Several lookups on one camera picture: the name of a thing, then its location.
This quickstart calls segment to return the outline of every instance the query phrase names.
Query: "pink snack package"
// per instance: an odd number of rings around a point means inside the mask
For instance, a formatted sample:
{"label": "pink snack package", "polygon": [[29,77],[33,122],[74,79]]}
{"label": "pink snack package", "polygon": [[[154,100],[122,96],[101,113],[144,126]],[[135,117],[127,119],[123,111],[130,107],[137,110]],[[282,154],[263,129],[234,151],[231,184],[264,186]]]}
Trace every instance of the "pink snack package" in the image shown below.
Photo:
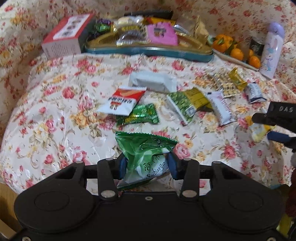
{"label": "pink snack package", "polygon": [[159,22],[147,25],[147,33],[151,43],[178,45],[178,36],[170,23]]}

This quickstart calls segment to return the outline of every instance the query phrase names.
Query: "cardboard box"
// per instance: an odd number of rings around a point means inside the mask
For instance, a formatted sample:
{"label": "cardboard box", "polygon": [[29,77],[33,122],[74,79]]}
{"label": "cardboard box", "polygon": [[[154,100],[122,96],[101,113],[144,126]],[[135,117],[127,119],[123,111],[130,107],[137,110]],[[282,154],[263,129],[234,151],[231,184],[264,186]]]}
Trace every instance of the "cardboard box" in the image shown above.
{"label": "cardboard box", "polygon": [[92,13],[64,17],[41,45],[47,59],[82,53],[94,24]]}

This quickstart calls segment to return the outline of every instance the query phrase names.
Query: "floral tablecloth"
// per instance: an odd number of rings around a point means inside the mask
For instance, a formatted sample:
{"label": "floral tablecloth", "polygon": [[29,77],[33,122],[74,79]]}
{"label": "floral tablecloth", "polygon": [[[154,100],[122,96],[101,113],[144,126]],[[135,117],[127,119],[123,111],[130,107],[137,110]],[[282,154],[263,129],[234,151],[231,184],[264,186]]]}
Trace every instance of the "floral tablecloth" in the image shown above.
{"label": "floral tablecloth", "polygon": [[[104,17],[159,8],[192,18],[200,15],[210,33],[226,33],[239,40],[249,38],[249,30],[265,33],[271,21],[281,23],[286,44],[275,79],[266,81],[259,73],[242,71],[249,81],[259,82],[269,100],[295,102],[296,7],[289,0],[7,0],[0,8],[0,141],[6,130],[0,173],[16,192],[72,161],[94,164],[118,154],[114,117],[95,113],[95,109],[119,84],[127,83],[132,71],[150,69],[175,75],[182,90],[205,87],[195,81],[205,71],[233,67],[217,57],[203,64],[145,56],[81,55],[53,61],[40,56],[43,38],[65,15],[94,12]],[[202,164],[223,159],[265,185],[289,182],[291,151],[280,144],[266,140],[256,144],[249,139],[249,116],[268,103],[249,105],[245,96],[229,100],[237,122],[219,128],[215,115],[203,112],[196,114],[191,125],[181,126],[164,95],[148,92],[141,101],[157,104],[161,124],[131,125],[124,131],[177,138],[175,151],[180,157],[192,157]],[[93,192],[95,185],[90,183]],[[166,175],[145,188],[179,187],[180,182]]]}

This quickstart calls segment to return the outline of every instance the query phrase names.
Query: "red and white snack package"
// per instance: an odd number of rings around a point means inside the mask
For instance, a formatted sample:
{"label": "red and white snack package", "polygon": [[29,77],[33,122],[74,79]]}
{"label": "red and white snack package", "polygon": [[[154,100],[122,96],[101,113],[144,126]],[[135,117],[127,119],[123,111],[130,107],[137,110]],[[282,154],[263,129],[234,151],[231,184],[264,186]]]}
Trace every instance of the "red and white snack package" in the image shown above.
{"label": "red and white snack package", "polygon": [[147,87],[120,86],[98,112],[128,116],[145,93]]}

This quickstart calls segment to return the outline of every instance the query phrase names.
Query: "shiny green wrapper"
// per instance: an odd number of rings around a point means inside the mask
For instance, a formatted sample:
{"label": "shiny green wrapper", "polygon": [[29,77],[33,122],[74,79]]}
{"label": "shiny green wrapper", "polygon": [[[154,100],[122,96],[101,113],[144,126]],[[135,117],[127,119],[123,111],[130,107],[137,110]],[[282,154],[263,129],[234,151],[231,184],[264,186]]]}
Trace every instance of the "shiny green wrapper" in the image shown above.
{"label": "shiny green wrapper", "polygon": [[115,139],[128,159],[126,174],[117,188],[127,190],[165,173],[168,168],[164,154],[178,143],[175,140],[147,134],[115,132]]}
{"label": "shiny green wrapper", "polygon": [[117,116],[118,125],[145,122],[149,122],[151,124],[159,123],[159,118],[154,104],[138,104],[135,106],[129,116]]}

